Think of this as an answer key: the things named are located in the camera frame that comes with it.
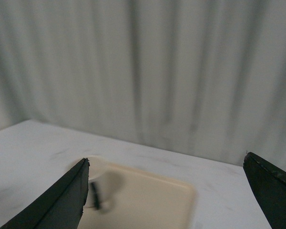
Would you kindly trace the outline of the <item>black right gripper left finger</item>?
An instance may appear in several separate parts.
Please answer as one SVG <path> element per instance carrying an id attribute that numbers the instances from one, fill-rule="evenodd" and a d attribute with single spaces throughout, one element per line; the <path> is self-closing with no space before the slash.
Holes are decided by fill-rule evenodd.
<path id="1" fill-rule="evenodd" d="M 88 195 L 89 161 L 83 158 L 2 229 L 76 229 Z"/>

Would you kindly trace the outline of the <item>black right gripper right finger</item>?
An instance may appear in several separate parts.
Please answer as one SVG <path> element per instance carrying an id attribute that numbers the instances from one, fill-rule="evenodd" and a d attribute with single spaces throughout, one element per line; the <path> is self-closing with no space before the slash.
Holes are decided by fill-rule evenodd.
<path id="1" fill-rule="evenodd" d="M 271 228 L 286 229 L 286 172 L 252 152 L 246 154 L 243 169 Z"/>

